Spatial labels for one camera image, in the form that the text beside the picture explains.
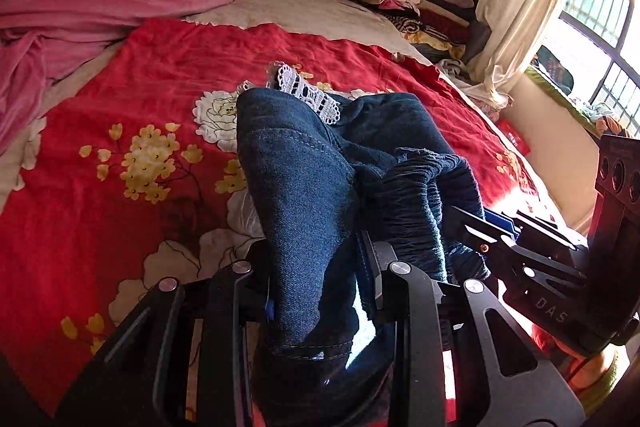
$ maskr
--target black device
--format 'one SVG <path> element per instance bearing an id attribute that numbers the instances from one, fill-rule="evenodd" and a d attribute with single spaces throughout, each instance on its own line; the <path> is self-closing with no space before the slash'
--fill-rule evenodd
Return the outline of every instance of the black device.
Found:
<path id="1" fill-rule="evenodd" d="M 590 244 L 513 216 L 510 230 L 448 208 L 443 234 L 486 256 L 505 302 L 585 356 L 624 344 L 640 302 L 640 141 L 604 136 Z M 431 280 L 361 234 L 367 314 L 395 325 L 390 427 L 446 425 L 442 352 L 452 352 L 456 427 L 640 425 L 640 357 L 598 412 L 582 407 L 552 363 L 480 281 Z M 194 322 L 202 320 L 196 425 L 250 427 L 246 325 L 264 317 L 266 241 L 209 280 L 166 278 L 127 315 L 63 399 L 60 425 L 193 426 L 185 395 Z"/>

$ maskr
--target blue jeans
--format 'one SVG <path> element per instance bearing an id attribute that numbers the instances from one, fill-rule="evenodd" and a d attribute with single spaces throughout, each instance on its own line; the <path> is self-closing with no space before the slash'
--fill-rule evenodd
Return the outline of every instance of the blue jeans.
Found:
<path id="1" fill-rule="evenodd" d="M 363 423 L 358 412 L 373 409 L 393 338 L 380 328 L 353 358 L 358 230 L 433 279 L 488 274 L 477 253 L 440 238 L 443 204 L 483 217 L 482 204 L 422 104 L 405 93 L 336 98 L 334 126 L 277 90 L 238 98 L 239 159 L 273 250 L 274 316 L 253 382 L 270 427 Z"/>

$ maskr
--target window frame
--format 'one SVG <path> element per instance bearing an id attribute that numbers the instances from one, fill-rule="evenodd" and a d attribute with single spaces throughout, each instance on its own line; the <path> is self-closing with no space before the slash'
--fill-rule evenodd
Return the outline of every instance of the window frame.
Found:
<path id="1" fill-rule="evenodd" d="M 600 79 L 598 85 L 593 91 L 593 94 L 591 95 L 591 98 L 589 99 L 590 103 L 593 103 L 594 100 L 596 99 L 598 93 L 602 89 L 602 86 L 604 86 L 604 83 L 607 80 L 607 77 L 609 76 L 609 73 L 611 72 L 611 68 L 613 68 L 614 64 L 618 65 L 620 69 L 623 71 L 623 73 L 625 73 L 626 76 L 628 76 L 631 79 L 631 81 L 633 81 L 633 83 L 640 88 L 640 73 L 638 73 L 634 68 L 632 68 L 629 65 L 629 63 L 620 55 L 622 51 L 622 47 L 625 45 L 626 34 L 628 33 L 629 25 L 631 24 L 631 17 L 634 14 L 635 8 L 636 8 L 636 0 L 629 0 L 629 8 L 626 12 L 625 23 L 622 26 L 622 31 L 620 32 L 620 38 L 618 39 L 618 42 L 616 43 L 615 47 L 609 44 L 605 39 L 599 36 L 591 28 L 581 23 L 578 19 L 576 19 L 572 15 L 569 15 L 567 12 L 564 11 L 564 9 L 560 12 L 560 19 L 562 21 L 567 23 L 576 31 L 582 33 L 590 41 L 596 44 L 597 47 L 603 50 L 611 59 L 609 63 L 609 67 L 607 68 L 607 71 L 605 72 L 604 76 Z"/>

